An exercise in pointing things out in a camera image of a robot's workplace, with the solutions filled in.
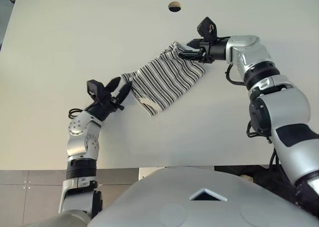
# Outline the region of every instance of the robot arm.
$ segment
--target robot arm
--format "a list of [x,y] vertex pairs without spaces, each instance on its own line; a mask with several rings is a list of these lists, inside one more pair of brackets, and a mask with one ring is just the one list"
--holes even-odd
[[[296,187],[300,205],[318,215],[319,135],[307,125],[310,105],[306,96],[281,75],[266,47],[257,36],[217,37],[216,25],[207,17],[197,27],[203,39],[187,45],[199,51],[185,51],[184,59],[212,63],[226,60],[226,78],[249,91],[249,137],[264,136],[274,145],[283,170]],[[243,82],[229,77],[237,66]]]
[[93,103],[85,110],[72,109],[69,117],[74,118],[68,127],[70,139],[67,146],[66,180],[63,182],[59,213],[72,213],[79,219],[85,213],[89,219],[102,210],[102,195],[97,188],[96,161],[99,153],[98,137],[103,121],[117,109],[123,110],[122,101],[128,95],[132,83],[125,84],[116,97],[113,92],[120,82],[113,79],[106,87],[95,80],[87,82],[88,94]]

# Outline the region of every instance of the striped cloth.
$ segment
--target striped cloth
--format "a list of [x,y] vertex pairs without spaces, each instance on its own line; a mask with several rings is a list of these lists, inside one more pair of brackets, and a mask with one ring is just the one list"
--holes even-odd
[[168,108],[205,74],[206,69],[198,62],[178,56],[184,50],[173,42],[136,72],[121,75],[126,83],[132,81],[133,95],[151,116]]

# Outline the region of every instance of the white tabletop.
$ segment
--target white tabletop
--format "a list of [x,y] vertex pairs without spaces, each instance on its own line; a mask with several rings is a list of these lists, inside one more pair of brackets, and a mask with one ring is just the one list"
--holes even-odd
[[[177,13],[167,8],[180,2]],[[319,130],[318,0],[17,0],[0,52],[0,169],[65,169],[68,110],[91,103],[86,81],[135,71],[173,40],[254,34],[308,97]],[[132,95],[100,133],[99,168],[266,164],[273,147],[249,139],[248,92],[226,62],[150,117]]]

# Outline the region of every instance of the black cable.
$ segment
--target black cable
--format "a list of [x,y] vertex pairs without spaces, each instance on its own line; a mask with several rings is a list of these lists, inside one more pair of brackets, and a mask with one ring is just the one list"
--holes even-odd
[[275,156],[276,156],[276,151],[274,149],[269,162],[269,168],[268,168],[269,171],[273,171],[273,163],[274,163]]
[[230,64],[230,65],[228,66],[227,71],[225,72],[225,74],[226,74],[226,79],[227,79],[231,84],[245,86],[245,83],[244,83],[244,82],[238,82],[238,81],[233,81],[233,80],[231,80],[231,78],[230,78],[230,70],[231,70],[232,67],[233,67],[232,64]]
[[285,174],[285,171],[283,170],[283,167],[279,164],[279,157],[278,157],[276,151],[275,151],[275,154],[276,154],[276,166],[277,166],[278,169],[279,169],[279,172],[280,172],[280,175],[281,175],[282,179],[283,179],[285,182],[287,182],[287,184],[289,184],[290,186],[294,187],[294,186],[291,184],[290,180],[288,179],[287,175]]
[[82,112],[82,111],[83,111],[82,109],[70,109],[68,117],[69,117],[70,119],[74,119],[74,118],[76,118],[78,115],[73,115],[73,114],[80,113],[80,112]]
[[251,129],[251,121],[248,122],[247,129],[246,129],[246,134],[249,138],[256,137],[256,136],[262,136],[257,132],[250,132],[250,129]]

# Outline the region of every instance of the triangular opening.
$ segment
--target triangular opening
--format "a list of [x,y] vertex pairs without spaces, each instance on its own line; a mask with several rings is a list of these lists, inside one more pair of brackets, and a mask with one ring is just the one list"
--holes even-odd
[[191,201],[227,201],[227,198],[207,188],[202,188],[189,197]]
[[210,194],[203,192],[199,196],[195,197],[192,201],[220,201],[216,197],[211,196]]

